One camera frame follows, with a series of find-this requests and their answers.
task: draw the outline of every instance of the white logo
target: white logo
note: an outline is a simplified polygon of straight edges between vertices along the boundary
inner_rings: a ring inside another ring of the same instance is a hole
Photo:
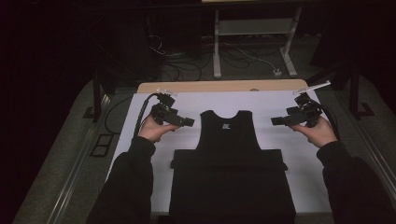
[[[230,124],[223,124],[223,128],[222,129],[231,129],[230,128]]]

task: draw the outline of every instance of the person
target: person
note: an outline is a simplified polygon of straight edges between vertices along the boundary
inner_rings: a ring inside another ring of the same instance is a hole
[[[152,116],[147,117],[129,150],[116,158],[87,223],[149,223],[154,143],[177,128],[159,125]],[[291,128],[319,148],[317,157],[324,166],[323,179],[334,223],[396,223],[396,213],[380,179],[362,159],[349,156],[329,121],[320,117],[313,128]]]

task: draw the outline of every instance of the long sleeve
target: long sleeve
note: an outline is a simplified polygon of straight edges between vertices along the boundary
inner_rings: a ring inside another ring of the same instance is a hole
[[[151,156],[155,146],[136,137],[128,152],[114,161],[87,223],[149,223],[153,173]]]
[[[322,147],[317,156],[336,224],[396,223],[389,196],[367,163],[350,157],[340,142]]]

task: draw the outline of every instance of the white desk leg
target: white desk leg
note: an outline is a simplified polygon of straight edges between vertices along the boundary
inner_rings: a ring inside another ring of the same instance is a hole
[[[215,79],[221,79],[220,57],[219,57],[219,11],[216,10],[215,18],[215,52],[213,53],[213,76]]]
[[[291,47],[291,41],[294,37],[294,34],[297,29],[298,20],[300,19],[302,7],[297,7],[294,13],[293,21],[290,24],[289,33],[288,33],[288,40],[286,41],[285,47],[280,48],[280,53],[282,54],[283,61],[285,62],[286,68],[289,71],[289,76],[297,77],[297,71],[294,68],[293,63],[291,62],[291,58],[289,56],[289,49]]]

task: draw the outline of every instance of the hand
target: hand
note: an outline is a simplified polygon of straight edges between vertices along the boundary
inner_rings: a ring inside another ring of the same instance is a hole
[[[150,142],[156,143],[161,141],[161,136],[163,136],[163,134],[178,128],[178,126],[172,124],[159,125],[154,118],[149,115],[137,136],[147,138]]]
[[[290,126],[290,128],[305,135],[308,138],[308,142],[314,144],[316,147],[323,147],[330,142],[337,141],[330,122],[322,116],[319,117],[315,127],[308,128],[297,124]]]

